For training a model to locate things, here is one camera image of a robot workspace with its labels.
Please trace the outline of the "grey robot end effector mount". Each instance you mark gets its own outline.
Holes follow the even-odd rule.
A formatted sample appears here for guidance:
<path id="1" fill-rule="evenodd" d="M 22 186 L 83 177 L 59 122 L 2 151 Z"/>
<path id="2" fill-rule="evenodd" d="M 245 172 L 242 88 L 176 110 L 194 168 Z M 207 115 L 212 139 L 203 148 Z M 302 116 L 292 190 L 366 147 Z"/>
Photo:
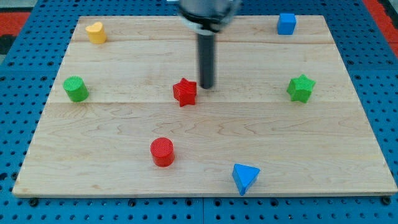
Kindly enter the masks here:
<path id="1" fill-rule="evenodd" d="M 240 6 L 240 0 L 180 0 L 178 15 L 197 34 L 214 35 L 232 22 Z"/>

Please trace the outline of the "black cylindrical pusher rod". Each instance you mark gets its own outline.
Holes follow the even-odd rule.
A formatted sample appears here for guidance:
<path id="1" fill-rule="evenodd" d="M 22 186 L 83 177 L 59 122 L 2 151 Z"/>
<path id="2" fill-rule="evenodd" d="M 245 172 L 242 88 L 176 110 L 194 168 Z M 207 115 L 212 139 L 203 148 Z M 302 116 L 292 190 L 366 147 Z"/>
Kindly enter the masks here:
<path id="1" fill-rule="evenodd" d="M 215 81 L 215 36 L 197 35 L 200 86 L 210 89 Z"/>

